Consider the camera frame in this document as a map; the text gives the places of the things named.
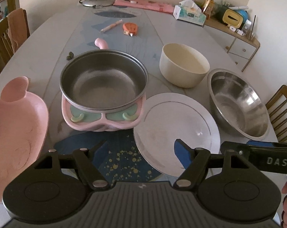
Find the pen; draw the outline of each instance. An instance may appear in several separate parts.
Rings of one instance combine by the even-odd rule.
[[[109,26],[103,28],[102,30],[100,30],[100,32],[101,32],[101,33],[106,32],[107,30],[112,29],[113,27],[119,25],[119,24],[122,23],[122,22],[123,22],[123,20],[119,20],[119,21],[117,21],[117,22],[115,22],[115,23],[113,23],[113,24],[111,24],[111,25],[109,25]]]

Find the pink animal-shaped plate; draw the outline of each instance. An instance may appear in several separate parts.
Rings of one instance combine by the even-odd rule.
[[[0,202],[5,187],[36,161],[47,133],[47,106],[28,84],[27,77],[15,78],[0,97]]]

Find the table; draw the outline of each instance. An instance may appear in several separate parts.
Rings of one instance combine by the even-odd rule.
[[[119,13],[129,14],[126,15],[129,17],[123,20],[138,24],[138,36],[127,37],[123,35],[120,27],[115,27],[104,34],[99,33],[100,29],[119,20],[113,18]],[[50,123],[43,152],[52,148],[55,142],[77,133],[69,128],[62,118],[59,75],[67,64],[68,53],[72,51],[77,56],[96,49],[94,40],[97,37],[104,38],[111,49],[130,53],[144,63],[149,72],[148,98],[157,93],[172,91],[188,95],[210,111],[206,78],[195,88],[182,89],[170,84],[161,75],[159,70],[161,49],[168,43],[183,43],[197,49],[207,58],[211,70],[224,68],[242,75],[230,57],[202,27],[177,21],[169,14],[149,10],[113,6],[102,9],[74,6],[63,13],[55,14],[41,25],[14,54],[0,74],[0,93],[11,79],[27,76],[30,78],[29,91],[41,96],[48,105]],[[221,128],[219,131],[221,142],[248,141],[244,137],[231,136]],[[277,141],[272,127],[265,141]],[[280,188],[286,181],[285,175],[265,174]],[[7,220],[4,212],[0,217],[2,223]]]

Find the pink towel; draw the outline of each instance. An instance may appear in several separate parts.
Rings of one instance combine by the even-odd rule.
[[[114,5],[137,7],[170,14],[173,14],[174,11],[174,7],[170,4],[156,3],[147,0],[115,0]]]
[[[27,26],[22,8],[12,11],[8,16],[8,36],[15,53],[27,39]]]

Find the chair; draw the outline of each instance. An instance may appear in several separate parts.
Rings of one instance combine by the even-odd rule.
[[[27,38],[28,38],[30,36],[30,33],[29,33],[29,28],[28,28],[27,15],[26,15],[25,10],[23,10],[23,12],[24,12],[24,17],[25,17],[25,22],[26,22],[26,27],[27,27]],[[0,22],[0,56],[5,65],[8,63],[8,61],[11,59],[11,57],[14,54],[12,50],[12,46],[11,46],[11,41],[8,37],[7,31],[8,31],[8,19],[6,17]]]
[[[267,102],[266,108],[279,142],[287,143],[287,86],[283,85]]]

